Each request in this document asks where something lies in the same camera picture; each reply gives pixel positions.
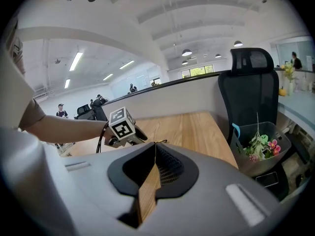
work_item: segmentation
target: blue handle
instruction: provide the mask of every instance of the blue handle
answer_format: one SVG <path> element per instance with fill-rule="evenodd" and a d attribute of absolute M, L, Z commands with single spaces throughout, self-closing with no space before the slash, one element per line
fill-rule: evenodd
<path fill-rule="evenodd" d="M 237 130 L 237 133 L 238 133 L 237 139 L 239 139 L 240 135 L 241 135 L 240 127 L 238 125 L 236 125 L 235 123 L 232 123 L 232 126 Z"/>

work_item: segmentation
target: window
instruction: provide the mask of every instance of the window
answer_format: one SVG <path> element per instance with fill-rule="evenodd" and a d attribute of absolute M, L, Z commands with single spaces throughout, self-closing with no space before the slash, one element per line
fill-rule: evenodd
<path fill-rule="evenodd" d="M 154 80 L 150 80 L 150 85 L 152 85 L 153 82 L 154 82 L 156 85 L 162 84 L 162 81 L 161 81 L 160 78 L 156 78 L 156 79 L 154 79 Z"/>
<path fill-rule="evenodd" d="M 196 75 L 206 74 L 206 73 L 213 73 L 215 70 L 213 68 L 213 65 L 207 65 L 202 67 L 196 67 L 189 70 L 182 71 L 182 77 L 188 78 L 193 77 Z"/>

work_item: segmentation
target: person's sleeve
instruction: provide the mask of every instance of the person's sleeve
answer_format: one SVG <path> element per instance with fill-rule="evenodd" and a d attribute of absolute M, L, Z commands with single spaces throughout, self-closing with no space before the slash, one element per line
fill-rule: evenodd
<path fill-rule="evenodd" d="M 42 120 L 45 116 L 46 114 L 41 109 L 39 104 L 34 99 L 32 99 L 25 109 L 19 124 L 19 128 L 25 130 L 28 127 L 33 126 L 38 121 Z"/>

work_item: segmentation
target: flower vase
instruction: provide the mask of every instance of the flower vase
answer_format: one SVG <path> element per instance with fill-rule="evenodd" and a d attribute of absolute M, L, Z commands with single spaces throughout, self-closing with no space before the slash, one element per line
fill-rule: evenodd
<path fill-rule="evenodd" d="M 289 90 L 287 92 L 287 95 L 293 95 L 293 89 L 294 89 L 294 82 L 293 81 L 290 81 L 289 83 Z"/>

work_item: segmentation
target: smartphone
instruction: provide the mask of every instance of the smartphone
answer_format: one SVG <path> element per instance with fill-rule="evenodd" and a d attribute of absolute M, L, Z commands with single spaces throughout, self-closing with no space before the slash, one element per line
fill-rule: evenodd
<path fill-rule="evenodd" d="M 269 187 L 279 183 L 277 172 L 272 172 L 266 175 L 256 177 L 256 181 L 264 187 Z"/>

